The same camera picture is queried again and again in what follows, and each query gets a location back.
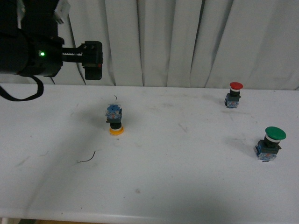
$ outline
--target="white table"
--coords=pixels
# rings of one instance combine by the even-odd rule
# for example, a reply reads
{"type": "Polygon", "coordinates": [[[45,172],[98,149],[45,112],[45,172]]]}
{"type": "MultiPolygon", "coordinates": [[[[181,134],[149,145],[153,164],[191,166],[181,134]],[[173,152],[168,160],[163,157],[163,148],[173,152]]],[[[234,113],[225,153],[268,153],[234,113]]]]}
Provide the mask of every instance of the white table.
{"type": "Polygon", "coordinates": [[[0,217],[299,223],[299,91],[242,90],[236,109],[228,92],[46,85],[33,101],[0,98],[0,217]],[[123,108],[122,135],[109,134],[109,104],[123,108]],[[262,162],[254,146],[268,126],[287,138],[262,162]]]}

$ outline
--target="small black wire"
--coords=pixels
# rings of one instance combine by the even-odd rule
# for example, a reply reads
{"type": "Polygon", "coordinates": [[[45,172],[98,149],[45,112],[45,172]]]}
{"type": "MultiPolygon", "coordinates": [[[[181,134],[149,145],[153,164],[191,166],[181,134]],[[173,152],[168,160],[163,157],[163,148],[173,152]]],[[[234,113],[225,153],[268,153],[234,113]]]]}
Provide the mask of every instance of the small black wire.
{"type": "Polygon", "coordinates": [[[88,161],[92,160],[92,158],[90,158],[89,160],[86,160],[86,161],[79,161],[79,162],[88,162],[88,161]]]}

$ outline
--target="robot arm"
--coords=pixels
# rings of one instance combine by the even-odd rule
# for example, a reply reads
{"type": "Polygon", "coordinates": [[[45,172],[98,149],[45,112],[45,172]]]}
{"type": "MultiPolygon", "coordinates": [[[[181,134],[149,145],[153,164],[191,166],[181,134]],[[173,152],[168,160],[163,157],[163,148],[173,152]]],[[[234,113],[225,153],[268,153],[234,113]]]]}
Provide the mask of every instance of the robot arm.
{"type": "Polygon", "coordinates": [[[23,0],[25,15],[17,24],[17,0],[0,1],[0,73],[54,77],[65,62],[82,63],[87,80],[102,77],[102,44],[86,41],[78,48],[63,48],[57,23],[63,23],[67,0],[23,0]]]}

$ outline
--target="white curtain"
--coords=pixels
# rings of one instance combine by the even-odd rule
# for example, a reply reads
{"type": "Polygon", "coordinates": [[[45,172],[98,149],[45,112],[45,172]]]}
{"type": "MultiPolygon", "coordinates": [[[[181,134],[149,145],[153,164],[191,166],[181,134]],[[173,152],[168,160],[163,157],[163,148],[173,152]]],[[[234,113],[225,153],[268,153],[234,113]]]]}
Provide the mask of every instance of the white curtain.
{"type": "Polygon", "coordinates": [[[52,80],[43,77],[46,83],[227,88],[238,81],[247,89],[299,87],[299,1],[69,3],[70,21],[59,26],[59,35],[67,47],[101,41],[103,78],[84,80],[81,66],[64,63],[52,80]]]}

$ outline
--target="black strap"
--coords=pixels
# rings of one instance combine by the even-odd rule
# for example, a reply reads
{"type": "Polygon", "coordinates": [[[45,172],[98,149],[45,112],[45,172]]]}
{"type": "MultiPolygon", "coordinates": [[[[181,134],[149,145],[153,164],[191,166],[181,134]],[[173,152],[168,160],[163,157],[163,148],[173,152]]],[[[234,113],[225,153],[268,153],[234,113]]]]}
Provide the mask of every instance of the black strap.
{"type": "Polygon", "coordinates": [[[34,81],[36,81],[37,83],[37,92],[36,94],[32,95],[31,97],[27,97],[25,99],[17,99],[12,97],[11,95],[8,94],[8,92],[6,92],[1,86],[0,86],[0,96],[2,96],[5,99],[8,99],[10,101],[28,101],[28,100],[33,100],[36,99],[38,97],[40,97],[43,94],[43,83],[41,80],[39,80],[37,77],[32,76],[30,77],[32,78],[34,81]]]}

